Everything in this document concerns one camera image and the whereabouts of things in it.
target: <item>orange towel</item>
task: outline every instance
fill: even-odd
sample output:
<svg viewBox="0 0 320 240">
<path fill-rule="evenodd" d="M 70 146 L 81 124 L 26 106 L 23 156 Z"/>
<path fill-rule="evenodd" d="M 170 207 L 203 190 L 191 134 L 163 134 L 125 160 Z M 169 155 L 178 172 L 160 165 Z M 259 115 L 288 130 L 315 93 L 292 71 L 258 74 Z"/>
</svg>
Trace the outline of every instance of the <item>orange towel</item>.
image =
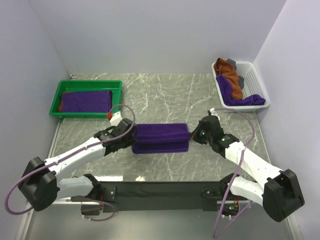
<svg viewBox="0 0 320 240">
<path fill-rule="evenodd" d="M 68 94 L 68 93 L 71 93 L 71 91 L 65 91 L 62 94 Z M 58 112 L 63 113 L 63 111 L 62 111 L 63 106 L 64 106 L 64 103 L 62 102 L 62 99 L 61 99 L 59 107 L 58 107 Z"/>
<path fill-rule="evenodd" d="M 226 79 L 229 80 L 232 89 L 231 97 L 236 100 L 241 100 L 243 94 L 239 85 L 239 76 L 234 66 L 219 57 L 213 65 L 213 68 L 217 76 L 223 75 Z"/>
</svg>

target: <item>brown cloth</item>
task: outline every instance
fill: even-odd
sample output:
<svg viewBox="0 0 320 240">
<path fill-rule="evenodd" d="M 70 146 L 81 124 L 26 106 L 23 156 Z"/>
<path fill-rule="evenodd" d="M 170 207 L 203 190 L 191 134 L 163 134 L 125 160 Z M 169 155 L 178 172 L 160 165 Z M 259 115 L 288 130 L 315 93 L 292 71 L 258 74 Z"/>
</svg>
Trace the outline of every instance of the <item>brown cloth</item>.
<svg viewBox="0 0 320 240">
<path fill-rule="evenodd" d="M 243 94 L 239 85 L 239 77 L 234 66 L 219 57 L 213 65 L 213 68 L 217 76 L 223 75 L 228 79 L 232 89 L 231 97 L 236 100 L 241 100 Z"/>
</svg>

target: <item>green plastic tray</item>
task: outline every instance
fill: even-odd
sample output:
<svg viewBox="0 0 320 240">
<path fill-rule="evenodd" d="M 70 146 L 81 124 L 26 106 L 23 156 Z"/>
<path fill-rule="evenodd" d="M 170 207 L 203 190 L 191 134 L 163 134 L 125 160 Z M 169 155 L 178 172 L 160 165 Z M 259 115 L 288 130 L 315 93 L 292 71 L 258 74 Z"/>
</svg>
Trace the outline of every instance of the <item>green plastic tray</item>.
<svg viewBox="0 0 320 240">
<path fill-rule="evenodd" d="M 64 92 L 83 92 L 83 91 L 112 91 L 112 106 L 120 103 L 122 82 L 120 80 L 62 80 L 56 90 L 50 115 L 58 118 L 91 118 L 103 119 L 107 117 L 104 112 L 59 112 L 58 107 L 61 102 L 61 94 Z"/>
</svg>

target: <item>white basket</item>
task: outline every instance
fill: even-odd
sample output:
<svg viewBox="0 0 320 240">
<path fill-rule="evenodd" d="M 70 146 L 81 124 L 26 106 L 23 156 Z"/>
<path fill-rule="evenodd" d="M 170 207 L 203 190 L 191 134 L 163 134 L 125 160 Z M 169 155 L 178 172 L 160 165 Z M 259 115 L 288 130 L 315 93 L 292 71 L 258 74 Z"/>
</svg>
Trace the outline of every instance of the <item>white basket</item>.
<svg viewBox="0 0 320 240">
<path fill-rule="evenodd" d="M 222 108 L 224 109 L 234 109 L 240 112 L 254 112 L 260 108 L 266 108 L 269 106 L 269 98 L 266 92 L 266 89 L 260 80 L 260 77 L 257 73 L 255 66 L 249 61 L 236 61 L 236 73 L 238 76 L 242 76 L 244 78 L 244 87 L 242 89 L 243 98 L 249 97 L 253 94 L 259 94 L 262 98 L 265 99 L 264 105 L 257 106 L 227 106 L 222 99 L 220 87 L 218 81 L 216 79 L 216 71 L 214 69 L 214 64 L 212 64 L 213 76 L 216 84 L 216 88 L 218 89 L 218 94 L 220 97 L 220 101 L 222 104 Z"/>
</svg>

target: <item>towel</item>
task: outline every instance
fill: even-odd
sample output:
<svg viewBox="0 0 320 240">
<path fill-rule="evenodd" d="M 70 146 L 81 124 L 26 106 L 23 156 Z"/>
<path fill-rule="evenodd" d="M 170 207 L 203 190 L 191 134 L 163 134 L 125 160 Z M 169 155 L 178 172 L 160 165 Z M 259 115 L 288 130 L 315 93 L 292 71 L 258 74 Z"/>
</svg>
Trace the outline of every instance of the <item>towel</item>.
<svg viewBox="0 0 320 240">
<path fill-rule="evenodd" d="M 137 124 L 134 154 L 181 153 L 189 149 L 190 133 L 186 123 Z"/>
<path fill-rule="evenodd" d="M 112 91 L 64 92 L 58 108 L 63 113 L 108 113 L 112 107 Z"/>
<path fill-rule="evenodd" d="M 227 106 L 251 106 L 251 105 L 264 105 L 266 100 L 258 94 L 253 94 L 245 99 L 235 100 L 231 97 L 232 89 L 231 84 L 223 75 L 218 75 L 216 80 L 219 84 L 222 99 Z"/>
<path fill-rule="evenodd" d="M 213 68 L 217 76 L 223 75 L 230 82 L 232 90 L 231 97 L 236 100 L 241 100 L 243 94 L 239 85 L 239 77 L 234 66 L 219 57 L 213 65 Z"/>
</svg>

